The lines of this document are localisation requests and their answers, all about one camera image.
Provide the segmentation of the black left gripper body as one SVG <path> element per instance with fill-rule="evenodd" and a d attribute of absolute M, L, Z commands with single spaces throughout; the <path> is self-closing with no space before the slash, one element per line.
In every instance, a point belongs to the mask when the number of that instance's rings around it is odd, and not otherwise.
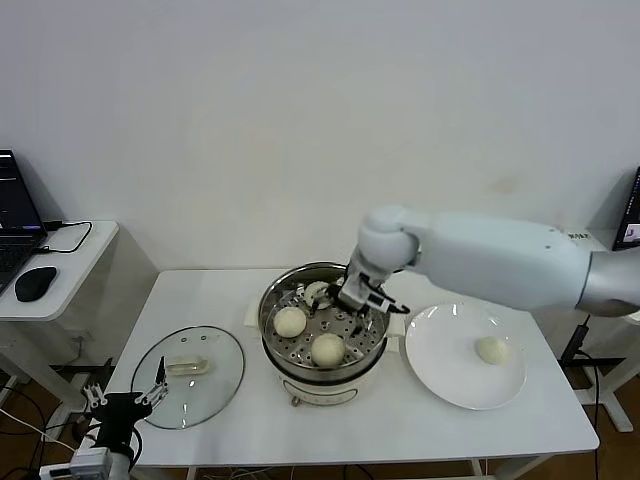
<path fill-rule="evenodd" d="M 106 403 L 98 406 L 98 445 L 115 449 L 128 447 L 137 422 L 152 413 L 148 400 L 139 400 L 141 392 L 109 393 Z"/>

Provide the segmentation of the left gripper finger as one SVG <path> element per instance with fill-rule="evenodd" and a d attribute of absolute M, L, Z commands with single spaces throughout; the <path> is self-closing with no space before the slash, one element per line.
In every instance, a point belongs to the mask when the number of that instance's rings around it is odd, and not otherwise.
<path fill-rule="evenodd" d="M 156 371 L 154 384 L 145 393 L 139 395 L 136 404 L 158 404 L 168 393 L 168 383 L 166 381 L 165 357 L 161 356 Z"/>
<path fill-rule="evenodd" d="M 83 392 L 89 409 L 97 409 L 108 403 L 102 387 L 98 383 L 85 385 Z"/>

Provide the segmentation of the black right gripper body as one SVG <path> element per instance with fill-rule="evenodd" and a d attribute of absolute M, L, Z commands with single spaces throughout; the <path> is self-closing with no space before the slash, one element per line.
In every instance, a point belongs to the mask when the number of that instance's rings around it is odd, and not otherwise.
<path fill-rule="evenodd" d="M 362 285 L 358 281 L 353 283 L 352 278 L 331 284 L 331 303 L 352 317 L 366 317 L 369 311 L 366 300 L 367 294 L 362 293 Z"/>

